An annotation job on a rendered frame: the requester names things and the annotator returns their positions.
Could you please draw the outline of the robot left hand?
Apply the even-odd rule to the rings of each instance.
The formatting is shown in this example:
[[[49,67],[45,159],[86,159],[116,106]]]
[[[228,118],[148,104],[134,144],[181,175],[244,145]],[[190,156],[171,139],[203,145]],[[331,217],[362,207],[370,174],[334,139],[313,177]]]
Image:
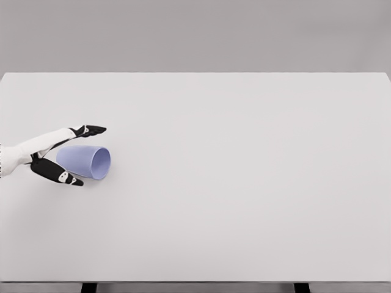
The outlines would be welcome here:
[[[29,165],[37,175],[52,182],[83,186],[84,182],[71,175],[66,169],[45,158],[46,154],[70,140],[86,138],[104,133],[107,128],[95,125],[81,125],[74,128],[61,128],[29,139],[16,146],[18,163]]]

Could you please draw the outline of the lavender plastic cup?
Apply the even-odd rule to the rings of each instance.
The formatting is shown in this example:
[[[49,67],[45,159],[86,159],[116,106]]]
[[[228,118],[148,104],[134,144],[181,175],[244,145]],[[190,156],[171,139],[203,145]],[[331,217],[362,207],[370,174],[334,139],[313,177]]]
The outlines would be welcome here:
[[[101,180],[109,172],[111,154],[107,148],[101,146],[65,146],[58,151],[56,161],[71,173]]]

